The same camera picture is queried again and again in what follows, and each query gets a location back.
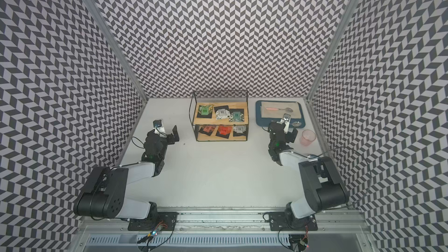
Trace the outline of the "red label tea bag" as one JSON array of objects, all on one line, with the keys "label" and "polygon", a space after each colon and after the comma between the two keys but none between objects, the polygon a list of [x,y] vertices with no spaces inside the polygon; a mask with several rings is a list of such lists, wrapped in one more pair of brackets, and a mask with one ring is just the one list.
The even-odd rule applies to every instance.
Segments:
[{"label": "red label tea bag", "polygon": [[200,134],[205,134],[205,135],[207,135],[207,136],[211,136],[211,135],[214,133],[216,127],[217,127],[217,126],[213,126],[213,125],[204,125],[204,126],[201,126],[201,127],[199,128],[199,133],[200,133]]}]

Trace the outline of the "green grape oolong tea bag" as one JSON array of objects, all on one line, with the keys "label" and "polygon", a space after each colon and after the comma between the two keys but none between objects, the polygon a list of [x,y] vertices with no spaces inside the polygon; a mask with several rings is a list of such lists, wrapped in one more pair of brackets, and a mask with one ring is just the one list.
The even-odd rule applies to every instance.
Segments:
[{"label": "green grape oolong tea bag", "polygon": [[214,111],[213,105],[199,105],[196,117],[199,119],[211,119]]}]

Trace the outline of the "bright red tea bag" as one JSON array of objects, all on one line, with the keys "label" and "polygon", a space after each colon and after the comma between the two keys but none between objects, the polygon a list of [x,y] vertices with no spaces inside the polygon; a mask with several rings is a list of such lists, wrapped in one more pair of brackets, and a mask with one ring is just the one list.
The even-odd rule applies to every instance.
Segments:
[{"label": "bright red tea bag", "polygon": [[228,139],[233,132],[232,126],[219,126],[217,129],[216,136],[219,138]]}]

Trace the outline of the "white label black tea bag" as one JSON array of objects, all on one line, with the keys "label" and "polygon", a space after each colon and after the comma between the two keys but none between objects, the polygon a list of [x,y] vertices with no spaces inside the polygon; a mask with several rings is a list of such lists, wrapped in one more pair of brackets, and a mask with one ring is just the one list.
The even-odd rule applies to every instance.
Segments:
[{"label": "white label black tea bag", "polygon": [[228,106],[215,106],[214,111],[217,120],[228,119],[231,116]]}]

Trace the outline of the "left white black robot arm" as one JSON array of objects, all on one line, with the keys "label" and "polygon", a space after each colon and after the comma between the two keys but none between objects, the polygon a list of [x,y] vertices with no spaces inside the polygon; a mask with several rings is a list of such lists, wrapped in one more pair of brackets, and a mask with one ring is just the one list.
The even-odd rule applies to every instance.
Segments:
[{"label": "left white black robot arm", "polygon": [[118,167],[93,168],[74,202],[73,213],[94,220],[143,220],[156,214],[155,203],[128,197],[127,188],[140,180],[160,175],[168,146],[179,141],[177,126],[168,134],[161,120],[154,121],[154,129],[147,133],[143,143],[141,160]]}]

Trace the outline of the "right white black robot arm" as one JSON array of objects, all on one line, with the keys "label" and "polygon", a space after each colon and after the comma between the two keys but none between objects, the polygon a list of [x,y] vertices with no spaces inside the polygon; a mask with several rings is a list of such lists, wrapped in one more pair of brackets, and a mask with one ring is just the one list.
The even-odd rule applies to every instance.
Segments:
[{"label": "right white black robot arm", "polygon": [[271,122],[268,126],[268,153],[282,167],[295,171],[302,182],[302,195],[287,203],[285,223],[291,229],[310,226],[314,215],[349,202],[345,183],[329,157],[302,155],[288,144],[293,143],[298,131],[288,131],[285,123]]}]

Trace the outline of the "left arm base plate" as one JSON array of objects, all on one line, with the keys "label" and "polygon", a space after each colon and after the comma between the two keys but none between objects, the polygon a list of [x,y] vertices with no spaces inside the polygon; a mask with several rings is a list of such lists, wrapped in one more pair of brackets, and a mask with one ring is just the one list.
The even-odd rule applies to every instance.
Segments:
[{"label": "left arm base plate", "polygon": [[146,219],[131,219],[128,224],[128,231],[149,232],[154,231],[161,223],[162,231],[173,231],[177,222],[178,212],[159,212],[154,217]]}]

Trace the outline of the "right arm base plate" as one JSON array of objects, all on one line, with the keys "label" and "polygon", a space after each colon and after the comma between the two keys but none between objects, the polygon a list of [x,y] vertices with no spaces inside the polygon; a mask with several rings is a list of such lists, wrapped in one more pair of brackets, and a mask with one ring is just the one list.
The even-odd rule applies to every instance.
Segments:
[{"label": "right arm base plate", "polygon": [[317,231],[317,220],[315,216],[296,218],[291,213],[267,212],[263,215],[269,223],[271,231]]}]

